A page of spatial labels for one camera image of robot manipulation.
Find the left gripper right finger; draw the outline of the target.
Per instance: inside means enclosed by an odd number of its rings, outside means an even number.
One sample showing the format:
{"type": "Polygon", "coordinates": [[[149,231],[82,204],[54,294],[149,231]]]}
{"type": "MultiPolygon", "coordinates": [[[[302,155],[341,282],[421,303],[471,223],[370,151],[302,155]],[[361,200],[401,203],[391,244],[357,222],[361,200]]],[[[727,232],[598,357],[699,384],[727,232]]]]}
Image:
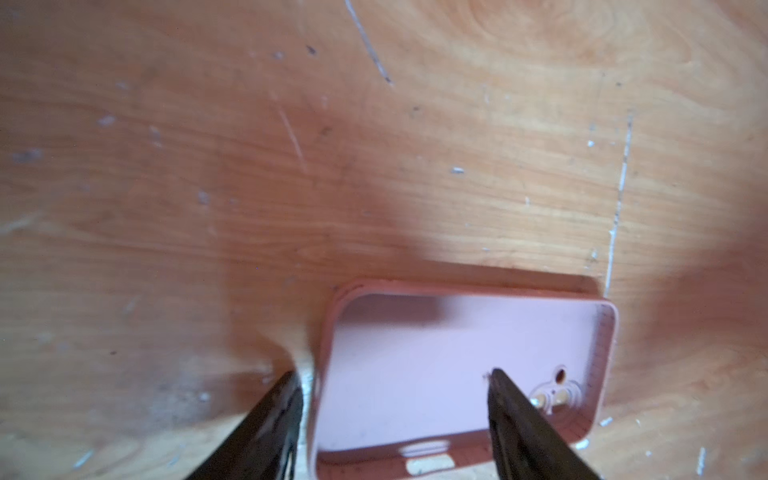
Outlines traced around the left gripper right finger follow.
{"type": "Polygon", "coordinates": [[[493,459],[501,479],[599,479],[499,368],[489,376],[487,407],[493,459]]]}

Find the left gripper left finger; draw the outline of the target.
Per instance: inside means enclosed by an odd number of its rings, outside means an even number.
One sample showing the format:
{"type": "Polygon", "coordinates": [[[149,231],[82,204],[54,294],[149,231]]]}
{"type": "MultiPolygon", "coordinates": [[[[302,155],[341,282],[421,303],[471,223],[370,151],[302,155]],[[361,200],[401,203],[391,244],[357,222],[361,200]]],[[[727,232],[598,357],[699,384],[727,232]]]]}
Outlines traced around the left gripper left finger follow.
{"type": "Polygon", "coordinates": [[[282,375],[190,479],[284,480],[295,476],[303,390],[282,375]]]}

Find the pink phone case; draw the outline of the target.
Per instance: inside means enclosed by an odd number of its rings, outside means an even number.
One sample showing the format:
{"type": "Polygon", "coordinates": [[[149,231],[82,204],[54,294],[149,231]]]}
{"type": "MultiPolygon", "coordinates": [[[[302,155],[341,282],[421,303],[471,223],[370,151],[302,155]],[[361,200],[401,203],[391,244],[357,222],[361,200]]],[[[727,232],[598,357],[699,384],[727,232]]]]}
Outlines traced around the pink phone case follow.
{"type": "Polygon", "coordinates": [[[309,427],[314,479],[405,479],[408,462],[492,458],[503,370],[568,444],[599,417],[619,313],[585,294],[358,280],[326,315],[309,427]]]}

